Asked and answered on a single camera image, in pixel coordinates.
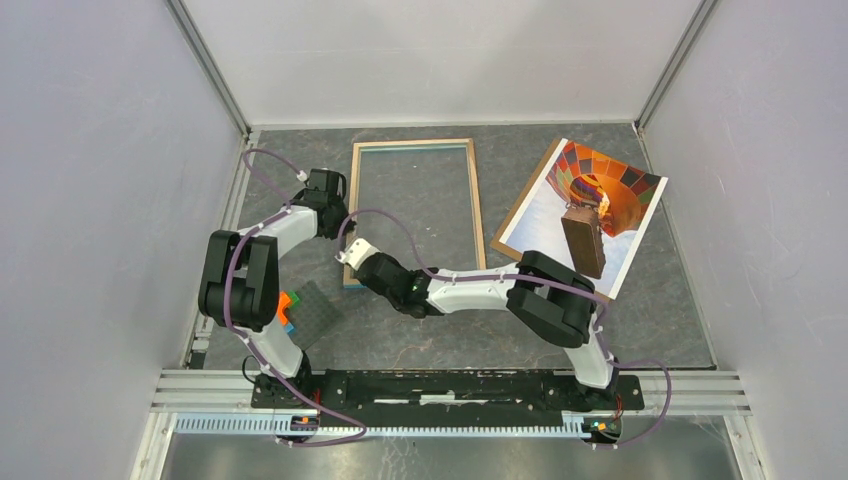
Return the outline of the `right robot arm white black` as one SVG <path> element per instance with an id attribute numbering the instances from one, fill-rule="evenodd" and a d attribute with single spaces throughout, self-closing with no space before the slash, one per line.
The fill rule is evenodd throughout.
<path id="1" fill-rule="evenodd" d="M 350 255 L 345 265 L 361 285 L 416 319 L 468 310 L 509 312 L 542 340 L 564 349 L 582 390 L 614 396 L 617 372 L 594 329 L 600 303 L 594 283 L 541 252 L 476 271 L 411 270 L 377 250 Z"/>

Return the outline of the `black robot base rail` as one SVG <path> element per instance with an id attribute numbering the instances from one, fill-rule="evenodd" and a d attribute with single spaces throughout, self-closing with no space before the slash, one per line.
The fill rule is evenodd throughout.
<path id="1" fill-rule="evenodd" d="M 263 374 L 252 383 L 255 409 L 324 407 L 322 427 L 542 427 L 559 426 L 564 412 L 641 411 L 635 375 L 619 375 L 610 399 L 587 394 L 570 371 L 327 370 L 313 373 L 314 395 L 301 400 Z"/>

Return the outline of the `hot air balloon photo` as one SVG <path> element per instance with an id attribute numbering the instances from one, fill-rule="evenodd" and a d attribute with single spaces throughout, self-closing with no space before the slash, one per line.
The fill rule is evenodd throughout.
<path id="1" fill-rule="evenodd" d="M 614 299 L 668 180 L 562 138 L 552 142 L 491 245 L 539 251 Z"/>

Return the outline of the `wooden picture frame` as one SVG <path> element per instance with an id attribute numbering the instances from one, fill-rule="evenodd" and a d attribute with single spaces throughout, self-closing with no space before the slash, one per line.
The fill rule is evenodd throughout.
<path id="1" fill-rule="evenodd" d="M 346 241 L 364 238 L 406 268 L 486 267 L 473 140 L 424 139 L 353 145 Z"/>

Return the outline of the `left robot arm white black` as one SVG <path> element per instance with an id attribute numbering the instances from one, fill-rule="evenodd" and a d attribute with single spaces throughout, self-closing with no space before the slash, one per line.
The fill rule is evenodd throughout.
<path id="1" fill-rule="evenodd" d="M 313 169 L 305 187 L 265 220 L 242 230 L 217 230 L 208 240 L 198 294 L 200 313 L 233 333 L 261 373 L 304 400 L 314 395 L 312 369 L 279 319 L 279 261 L 294 247 L 337 239 L 352 229 L 346 177 Z"/>

